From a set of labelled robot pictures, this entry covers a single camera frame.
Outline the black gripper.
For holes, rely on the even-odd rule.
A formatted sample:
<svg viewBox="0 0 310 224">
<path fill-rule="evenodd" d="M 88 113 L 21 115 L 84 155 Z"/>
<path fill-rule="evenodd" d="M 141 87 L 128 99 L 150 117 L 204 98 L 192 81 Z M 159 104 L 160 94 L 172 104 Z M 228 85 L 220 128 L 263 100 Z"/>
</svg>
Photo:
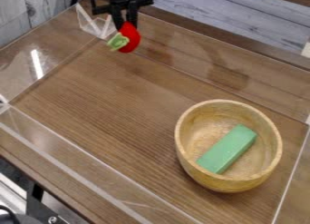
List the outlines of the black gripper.
<svg viewBox="0 0 310 224">
<path fill-rule="evenodd" d="M 110 13 L 116 30 L 122 27 L 122 9 L 126 9 L 126 21 L 137 27 L 137 8 L 153 4 L 153 0 L 89 0 L 89 2 L 93 15 Z"/>
</svg>

